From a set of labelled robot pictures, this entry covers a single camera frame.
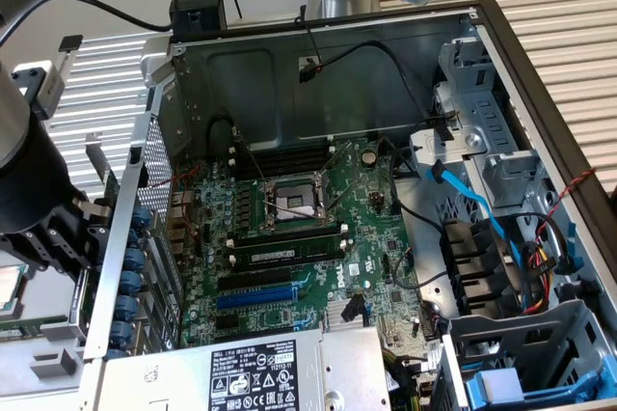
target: metal panel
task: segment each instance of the metal panel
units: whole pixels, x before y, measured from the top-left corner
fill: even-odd
[[[434,3],[467,0],[435,0]],[[617,0],[497,0],[521,39],[606,191],[617,185]],[[383,9],[409,7],[391,1]],[[238,26],[293,20],[295,14]],[[100,131],[121,178],[135,115],[146,106],[140,70],[142,33],[86,40],[71,67],[67,90],[49,125],[71,178],[100,197],[94,168],[78,153],[86,133]]]

